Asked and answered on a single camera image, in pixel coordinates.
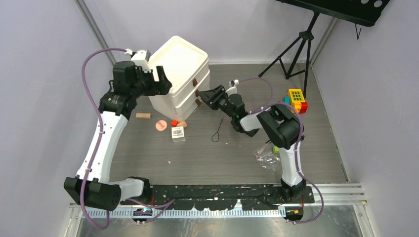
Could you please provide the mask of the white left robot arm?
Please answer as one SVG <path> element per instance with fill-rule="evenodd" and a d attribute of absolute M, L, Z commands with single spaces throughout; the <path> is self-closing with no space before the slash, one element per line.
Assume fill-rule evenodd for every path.
<path fill-rule="evenodd" d="M 64 189 L 82 208 L 113 211 L 122 201 L 147 204 L 152 188 L 147 178 L 130 176 L 111 182 L 112 159 L 132 110 L 140 96 L 167 95 L 172 87 L 163 66 L 150 71 L 132 61 L 120 61 L 113 66 L 109 90 L 93 104 L 97 125 L 85 160 L 74 177 L 67 177 Z"/>

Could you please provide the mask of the white drawer organizer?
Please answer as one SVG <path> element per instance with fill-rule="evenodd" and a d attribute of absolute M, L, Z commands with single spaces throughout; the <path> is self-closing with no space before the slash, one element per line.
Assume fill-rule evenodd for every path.
<path fill-rule="evenodd" d="M 208 54 L 180 36 L 171 37 L 149 59 L 157 78 L 162 66 L 172 87 L 167 95 L 150 96 L 153 108 L 171 120 L 186 120 L 201 104 L 198 91 L 209 90 Z"/>

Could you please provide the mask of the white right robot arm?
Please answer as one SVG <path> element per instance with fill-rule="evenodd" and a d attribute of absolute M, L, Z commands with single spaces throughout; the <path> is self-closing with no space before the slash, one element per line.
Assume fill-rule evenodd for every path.
<path fill-rule="evenodd" d="M 299 143 L 304 131 L 301 118 L 289 104 L 277 102 L 259 112 L 247 112 L 241 95 L 223 90 L 200 92 L 201 100 L 212 110 L 222 110 L 235 131 L 250 137 L 263 129 L 269 141 L 280 150 L 282 177 L 280 191 L 284 200 L 296 202 L 306 186 L 299 168 Z"/>

